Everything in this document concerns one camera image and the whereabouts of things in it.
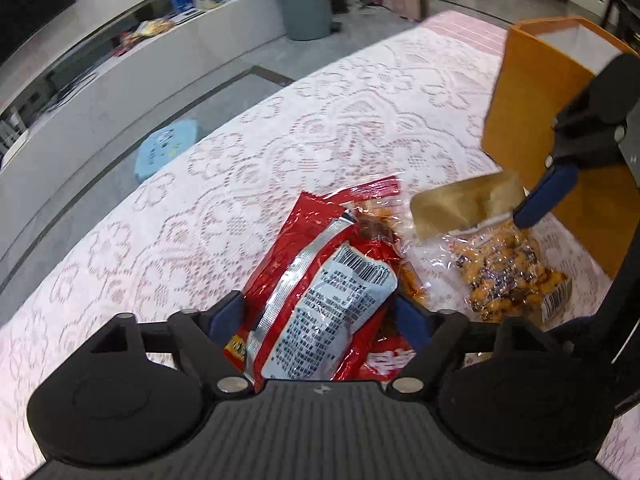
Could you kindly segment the gold clear nut bag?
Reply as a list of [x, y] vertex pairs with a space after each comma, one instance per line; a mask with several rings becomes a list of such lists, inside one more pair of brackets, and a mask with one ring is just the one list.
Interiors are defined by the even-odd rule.
[[407, 257], [433, 312], [498, 323], [523, 315], [538, 326], [564, 310], [573, 281], [549, 266], [538, 240], [512, 214], [520, 179], [500, 171], [420, 192], [409, 203], [416, 234]]

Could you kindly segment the red silver snack bag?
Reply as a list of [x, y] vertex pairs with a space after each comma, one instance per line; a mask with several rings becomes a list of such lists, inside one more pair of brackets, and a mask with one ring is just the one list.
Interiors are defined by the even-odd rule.
[[301, 192], [243, 289], [224, 356], [256, 387], [268, 379], [349, 380], [396, 292], [396, 176], [326, 196]]

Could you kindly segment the red spicy strip packet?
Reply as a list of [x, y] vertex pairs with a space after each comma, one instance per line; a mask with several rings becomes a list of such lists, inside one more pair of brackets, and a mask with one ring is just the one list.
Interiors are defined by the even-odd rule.
[[[413, 222], [407, 204], [398, 197], [364, 200], [355, 206], [359, 221], [374, 229], [378, 237], [389, 240], [399, 255], [398, 292], [421, 306], [426, 305], [426, 290], [409, 259], [413, 240]], [[387, 384], [416, 355], [416, 350], [401, 336], [390, 301], [378, 332], [355, 373], [357, 380], [377, 380]]]

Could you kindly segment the orange cardboard box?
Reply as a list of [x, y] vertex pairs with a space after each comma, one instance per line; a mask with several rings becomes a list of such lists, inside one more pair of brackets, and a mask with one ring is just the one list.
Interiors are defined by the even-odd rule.
[[639, 57], [578, 16], [513, 25], [483, 150], [528, 192], [520, 229], [554, 214], [608, 276], [639, 223]]

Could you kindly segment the pink lace tablecloth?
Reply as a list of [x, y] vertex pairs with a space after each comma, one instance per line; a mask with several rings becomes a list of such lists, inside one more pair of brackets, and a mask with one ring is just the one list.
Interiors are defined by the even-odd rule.
[[301, 192], [397, 176], [412, 194], [496, 172], [480, 146], [492, 90], [558, 62], [546, 31], [439, 13], [299, 79], [140, 185], [2, 327], [2, 477], [41, 465], [27, 401], [66, 356], [119, 311], [162, 320], [244, 285]]

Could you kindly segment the blue plastic stool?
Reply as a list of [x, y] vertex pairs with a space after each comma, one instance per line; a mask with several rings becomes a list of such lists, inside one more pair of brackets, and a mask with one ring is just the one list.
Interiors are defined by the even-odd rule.
[[142, 183], [188, 150], [198, 140], [198, 122], [180, 120], [152, 132], [138, 149], [134, 177]]

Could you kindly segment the pink space heater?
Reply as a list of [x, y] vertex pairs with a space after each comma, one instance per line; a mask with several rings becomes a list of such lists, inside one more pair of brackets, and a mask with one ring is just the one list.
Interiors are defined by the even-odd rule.
[[395, 14], [405, 20], [423, 22], [428, 17], [428, 0], [390, 0]]

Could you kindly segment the grey tv console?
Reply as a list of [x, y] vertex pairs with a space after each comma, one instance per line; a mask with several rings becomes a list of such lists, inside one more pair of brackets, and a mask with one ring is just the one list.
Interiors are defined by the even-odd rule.
[[86, 162], [161, 102], [284, 33], [278, 0], [229, 0], [100, 65], [1, 169], [1, 249]]

